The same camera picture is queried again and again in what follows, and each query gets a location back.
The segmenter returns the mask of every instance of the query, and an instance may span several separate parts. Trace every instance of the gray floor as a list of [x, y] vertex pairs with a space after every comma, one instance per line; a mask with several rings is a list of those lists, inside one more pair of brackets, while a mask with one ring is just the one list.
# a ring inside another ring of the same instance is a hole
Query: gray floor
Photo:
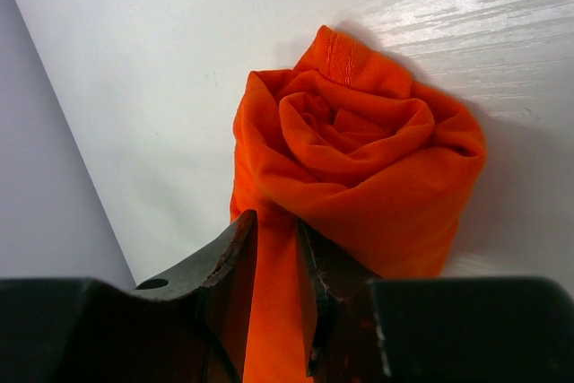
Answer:
[[134, 286], [14, 0], [0, 0], [0, 277]]

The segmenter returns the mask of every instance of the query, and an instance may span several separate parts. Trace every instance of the orange cloth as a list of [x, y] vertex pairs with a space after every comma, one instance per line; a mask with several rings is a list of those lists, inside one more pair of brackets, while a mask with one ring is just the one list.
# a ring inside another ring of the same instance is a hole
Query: orange cloth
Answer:
[[437, 276], [483, 134], [461, 103], [325, 26], [294, 69], [249, 74], [233, 130], [231, 218], [254, 208], [259, 223], [244, 381], [310, 382], [295, 215], [383, 277]]

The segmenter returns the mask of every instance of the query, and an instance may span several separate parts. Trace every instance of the round hole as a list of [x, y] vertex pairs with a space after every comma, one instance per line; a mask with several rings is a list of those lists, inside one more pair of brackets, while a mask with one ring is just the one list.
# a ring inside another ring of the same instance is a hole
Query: round hole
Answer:
[[162, 278], [152, 278], [146, 282], [143, 282], [135, 289], [137, 291], [147, 291], [148, 289], [158, 289], [159, 287], [167, 286], [169, 282], [167, 280], [163, 280]]

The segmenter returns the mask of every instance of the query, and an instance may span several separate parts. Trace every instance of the crumpled orange cloth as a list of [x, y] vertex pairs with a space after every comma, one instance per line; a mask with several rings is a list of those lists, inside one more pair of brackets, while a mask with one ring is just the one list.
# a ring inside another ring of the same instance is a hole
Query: crumpled orange cloth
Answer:
[[244, 381], [310, 382], [295, 218], [383, 277], [437, 276], [483, 133], [460, 102], [325, 26], [292, 70], [249, 74], [233, 130], [231, 219], [256, 209], [259, 235]]

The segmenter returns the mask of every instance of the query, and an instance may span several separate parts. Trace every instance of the orange fabric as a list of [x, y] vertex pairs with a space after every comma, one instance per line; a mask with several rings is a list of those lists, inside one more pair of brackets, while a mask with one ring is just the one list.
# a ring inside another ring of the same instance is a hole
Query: orange fabric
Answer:
[[233, 130], [231, 218], [259, 218], [245, 381], [310, 382], [294, 215], [384, 277], [437, 276], [483, 134], [461, 103], [327, 27], [292, 70], [249, 75]]

